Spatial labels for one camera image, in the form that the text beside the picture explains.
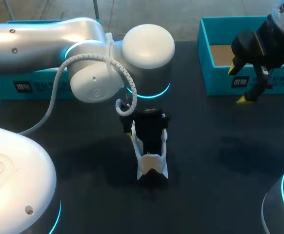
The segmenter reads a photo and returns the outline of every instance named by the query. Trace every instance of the box label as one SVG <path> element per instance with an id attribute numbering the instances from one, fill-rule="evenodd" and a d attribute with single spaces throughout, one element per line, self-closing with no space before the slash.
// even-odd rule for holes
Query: box label
<path id="1" fill-rule="evenodd" d="M 234 77 L 231 88 L 245 88 L 249 81 L 249 77 Z"/>
<path id="2" fill-rule="evenodd" d="M 15 88 L 19 93 L 32 93 L 33 90 L 30 86 L 30 83 L 27 81 L 15 81 Z"/>

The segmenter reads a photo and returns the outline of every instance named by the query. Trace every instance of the white cable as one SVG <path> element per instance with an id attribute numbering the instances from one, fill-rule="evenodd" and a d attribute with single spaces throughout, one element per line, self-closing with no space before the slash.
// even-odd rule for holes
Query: white cable
<path id="1" fill-rule="evenodd" d="M 30 129 L 27 129 L 26 131 L 23 131 L 19 134 L 25 135 L 25 134 L 31 133 L 31 132 L 35 131 L 36 129 L 38 129 L 39 127 L 41 127 L 45 123 L 45 121 L 49 118 L 49 116 L 51 115 L 51 112 L 53 110 L 55 99 L 56 99 L 56 93 L 57 93 L 57 90 L 58 90 L 58 85 L 59 85 L 60 78 L 61 78 L 61 75 L 62 75 L 64 69 L 68 65 L 70 65 L 71 63 L 76 62 L 76 61 L 81 61 L 81 60 L 95 60 L 95 61 L 101 61 L 101 62 L 105 62 L 105 63 L 109 62 L 113 67 L 116 67 L 120 72 L 122 72 L 123 75 L 126 77 L 128 83 L 130 85 L 131 91 L 132 91 L 132 103 L 131 103 L 131 106 L 128 110 L 122 111 L 121 105 L 122 105 L 123 102 L 122 102 L 121 99 L 118 99 L 115 103 L 116 111 L 121 116 L 128 116 L 128 115 L 130 115 L 134 112 L 134 110 L 136 109 L 136 106 L 137 106 L 137 102 L 138 102 L 138 94 L 137 94 L 136 85 L 133 82 L 133 79 L 130 76 L 130 74 L 128 73 L 128 71 L 119 62 L 117 62 L 116 60 L 114 60 L 112 58 L 107 58 L 106 56 L 101 56 L 101 55 L 96 55 L 96 54 L 80 54 L 80 55 L 75 55 L 75 56 L 70 57 L 65 62 L 63 62 L 62 65 L 59 67 L 59 70 L 55 75 L 55 79 L 54 79 L 54 83 L 53 83 L 53 89 L 52 89 L 50 104 L 49 104 L 48 110 L 46 111 L 43 118 L 37 124 L 35 124 L 33 127 L 31 127 Z"/>

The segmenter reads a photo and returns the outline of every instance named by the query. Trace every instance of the screw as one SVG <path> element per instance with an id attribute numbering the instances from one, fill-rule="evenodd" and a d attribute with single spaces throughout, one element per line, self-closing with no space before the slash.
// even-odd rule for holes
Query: screw
<path id="1" fill-rule="evenodd" d="M 279 7 L 279 10 L 278 10 L 280 13 L 283 13 L 284 12 L 284 4 L 282 4 L 280 7 Z"/>

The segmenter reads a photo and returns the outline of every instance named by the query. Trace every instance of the teal cardboard box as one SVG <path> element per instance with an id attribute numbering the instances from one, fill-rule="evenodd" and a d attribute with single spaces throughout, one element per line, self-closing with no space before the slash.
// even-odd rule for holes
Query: teal cardboard box
<path id="1" fill-rule="evenodd" d="M 257 30 L 267 16 L 201 18 L 198 54 L 207 95 L 242 95 L 256 83 L 252 65 L 246 65 L 237 76 L 228 71 L 234 57 L 230 44 L 243 30 Z M 264 94 L 284 94 L 284 65 L 270 76 L 272 89 Z"/>
<path id="2" fill-rule="evenodd" d="M 53 23 L 60 20 L 9 21 L 7 23 Z M 28 74 L 0 76 L 1 100 L 50 99 L 57 69 L 46 69 Z M 57 98 L 75 98 L 64 71 L 58 86 Z"/>

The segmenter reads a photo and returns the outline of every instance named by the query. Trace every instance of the cardboard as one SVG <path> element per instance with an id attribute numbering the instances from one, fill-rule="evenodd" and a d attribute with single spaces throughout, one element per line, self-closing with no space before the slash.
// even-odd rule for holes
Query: cardboard
<path id="1" fill-rule="evenodd" d="M 211 45 L 210 50 L 216 66 L 230 66 L 232 64 L 234 54 L 231 45 Z"/>

